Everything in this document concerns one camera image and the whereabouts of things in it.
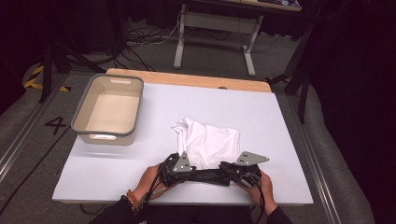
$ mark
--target person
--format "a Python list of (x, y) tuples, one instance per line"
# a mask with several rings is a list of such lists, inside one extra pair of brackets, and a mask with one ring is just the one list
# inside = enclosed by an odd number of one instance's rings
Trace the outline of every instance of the person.
[[(252, 224), (250, 209), (248, 206), (199, 206), (199, 205), (147, 205), (141, 207), (142, 200), (146, 197), (160, 164), (150, 166), (142, 174), (137, 187), (128, 190), (126, 195), (107, 207), (102, 214), (94, 218), (90, 224), (177, 224), (177, 223), (205, 223), (205, 224)], [(263, 171), (261, 184), (265, 199), (264, 214), (268, 224), (290, 224), (291, 221), (283, 213), (274, 200), (273, 185), (271, 178)], [(251, 200), (260, 206), (261, 193), (256, 187), (247, 188), (235, 183), (250, 196)], [(161, 197), (167, 188), (158, 178), (154, 192), (149, 196), (150, 200)]]

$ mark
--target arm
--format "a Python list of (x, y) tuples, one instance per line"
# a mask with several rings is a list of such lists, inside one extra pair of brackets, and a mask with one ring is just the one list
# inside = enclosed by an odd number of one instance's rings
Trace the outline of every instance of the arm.
[[(140, 178), (139, 184), (137, 187), (132, 190), (132, 195), (135, 198), (135, 202), (131, 202), (134, 200), (130, 200), (130, 204), (133, 203), (136, 206), (139, 206), (145, 197), (146, 193), (149, 192), (149, 188), (158, 173), (159, 164), (155, 166), (150, 166), (145, 173), (143, 173), (142, 177)], [(155, 189), (163, 189), (165, 185), (161, 183), (160, 178), (156, 180)], [(168, 189), (164, 189), (161, 192), (152, 194), (150, 196), (150, 200), (156, 199), (163, 195)], [(136, 220), (136, 216), (134, 215), (132, 207), (128, 204), (127, 201), (120, 199), (117, 203), (113, 204), (112, 206), (105, 209), (105, 211), (92, 220), (91, 224), (122, 224), (122, 223), (131, 223)]]
[[(241, 189), (246, 191), (252, 201), (260, 206), (261, 201), (261, 194), (260, 191), (256, 187), (247, 188), (242, 184), (238, 184)], [(262, 194), (265, 200), (265, 207), (264, 207), (264, 214), (267, 216), (268, 224), (276, 224), (276, 223), (291, 223), (288, 217), (283, 213), (283, 211), (278, 207), (277, 203), (274, 200), (274, 193), (273, 193), (273, 185), (269, 175), (262, 171)]]

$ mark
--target folded white shirt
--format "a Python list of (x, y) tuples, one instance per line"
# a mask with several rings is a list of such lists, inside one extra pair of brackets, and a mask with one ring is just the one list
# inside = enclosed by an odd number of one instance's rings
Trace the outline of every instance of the folded white shirt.
[(178, 133), (178, 154), (187, 152), (190, 164), (198, 170), (218, 169), (221, 161), (239, 157), (239, 131), (216, 128), (184, 118), (172, 125)]

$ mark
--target black sleeve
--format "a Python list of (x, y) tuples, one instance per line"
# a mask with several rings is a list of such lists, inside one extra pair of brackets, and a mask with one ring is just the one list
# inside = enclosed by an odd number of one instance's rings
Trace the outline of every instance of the black sleeve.
[(290, 219), (283, 213), (280, 207), (277, 207), (274, 212), (267, 218), (268, 224), (291, 224)]
[(134, 213), (128, 203), (119, 200), (106, 208), (105, 211), (94, 218), (90, 224), (128, 224), (135, 219)]

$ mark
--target bin handle cutout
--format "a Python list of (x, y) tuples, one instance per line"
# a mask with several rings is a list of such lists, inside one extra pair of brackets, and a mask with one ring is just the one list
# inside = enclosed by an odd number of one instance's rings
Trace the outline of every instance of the bin handle cutout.
[(126, 78), (117, 78), (117, 77), (111, 77), (110, 81), (112, 83), (119, 83), (119, 84), (131, 84), (132, 80), (126, 79)]
[(88, 134), (88, 136), (94, 140), (109, 140), (109, 141), (117, 140), (117, 136), (107, 135), (107, 134)]

